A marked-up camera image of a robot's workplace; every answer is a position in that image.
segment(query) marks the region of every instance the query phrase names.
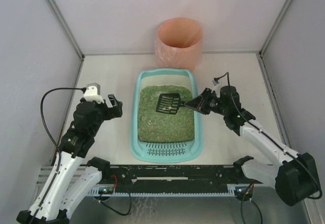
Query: white wall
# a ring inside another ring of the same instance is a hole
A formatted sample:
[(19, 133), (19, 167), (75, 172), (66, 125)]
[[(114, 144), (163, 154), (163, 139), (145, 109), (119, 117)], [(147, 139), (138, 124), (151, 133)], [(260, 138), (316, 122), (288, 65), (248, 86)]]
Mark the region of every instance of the white wall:
[(56, 0), (85, 54), (153, 52), (158, 26), (187, 17), (205, 51), (260, 50), (285, 0)]
[[(295, 0), (266, 55), (292, 143), (316, 159), (325, 190), (325, 0)], [(325, 197), (321, 200), (325, 209)]]
[[(72, 86), (79, 59), (44, 0), (0, 0), (0, 13), (0, 222), (16, 223), (54, 149), (42, 126), (41, 97)], [(69, 96), (58, 92), (45, 100), (54, 138)]]

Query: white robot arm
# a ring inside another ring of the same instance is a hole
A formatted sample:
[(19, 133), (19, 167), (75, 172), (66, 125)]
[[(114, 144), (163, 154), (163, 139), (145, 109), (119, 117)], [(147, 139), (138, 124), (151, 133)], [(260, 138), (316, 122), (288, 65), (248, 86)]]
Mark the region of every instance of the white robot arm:
[[(226, 75), (228, 85), (221, 87), (218, 80)], [(214, 79), (213, 90), (206, 88), (182, 106), (204, 115), (211, 111), (223, 115), (230, 130), (253, 144), (272, 163), (271, 166), (262, 164), (250, 156), (241, 158), (234, 163), (240, 177), (274, 188), (282, 201), (290, 206), (305, 198), (320, 199), (322, 191), (314, 158), (308, 153), (299, 154), (265, 131), (256, 118), (241, 107), (236, 88), (230, 86), (229, 73), (222, 77)], [(311, 197), (317, 191), (319, 196)]]
[(74, 112), (74, 121), (61, 139), (61, 157), (57, 153), (54, 167), (35, 202), (28, 210), (18, 214), (19, 223), (69, 223), (72, 213), (91, 188), (102, 178), (110, 177), (110, 163), (94, 157), (88, 162), (82, 176), (67, 191), (101, 124), (122, 116), (122, 102), (110, 94), (108, 98), (112, 107), (108, 108), (100, 95), (98, 84), (88, 84), (84, 91)]

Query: litter box grate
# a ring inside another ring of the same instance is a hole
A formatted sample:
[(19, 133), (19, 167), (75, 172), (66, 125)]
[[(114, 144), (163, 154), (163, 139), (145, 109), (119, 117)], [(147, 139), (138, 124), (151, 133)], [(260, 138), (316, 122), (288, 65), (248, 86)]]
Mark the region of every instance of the litter box grate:
[(187, 154), (186, 143), (146, 143), (147, 155), (178, 156)]

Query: white floor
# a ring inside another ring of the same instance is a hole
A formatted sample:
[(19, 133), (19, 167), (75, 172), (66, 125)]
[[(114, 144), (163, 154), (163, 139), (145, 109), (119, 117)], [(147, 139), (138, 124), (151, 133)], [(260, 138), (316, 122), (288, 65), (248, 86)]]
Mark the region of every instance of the white floor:
[[(106, 121), (95, 137), (95, 143), (83, 163), (94, 156), (111, 164), (152, 164), (136, 159), (129, 148), (130, 124), (134, 85), (143, 70), (156, 69), (154, 55), (101, 55), (85, 58), (78, 87), (88, 83), (101, 85), (101, 95), (115, 94), (123, 102), (122, 118)], [(200, 92), (213, 87), (212, 79), (230, 73), (231, 85), (237, 88), (242, 106), (256, 116), (264, 128), (280, 140), (279, 131), (267, 95), (266, 87), (255, 54), (204, 54), (202, 63), (193, 72)], [(82, 93), (76, 92), (67, 118), (65, 132), (73, 120), (73, 112)], [(231, 165), (241, 157), (250, 155), (270, 162), (252, 145), (230, 131), (222, 116), (203, 116), (204, 148), (194, 160), (181, 165)]]

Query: gray wall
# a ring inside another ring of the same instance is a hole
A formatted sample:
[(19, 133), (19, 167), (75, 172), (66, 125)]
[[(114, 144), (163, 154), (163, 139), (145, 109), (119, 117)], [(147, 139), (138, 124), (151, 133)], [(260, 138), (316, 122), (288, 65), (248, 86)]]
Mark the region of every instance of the gray wall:
[[(265, 60), (292, 143), (317, 163), (325, 190), (325, 0), (295, 0)], [(325, 209), (325, 197), (320, 200)]]
[[(40, 118), (41, 97), (72, 86), (79, 59), (44, 0), (0, 0), (0, 13), (0, 222), (15, 223), (54, 150)], [(69, 96), (57, 92), (45, 101), (54, 138)]]

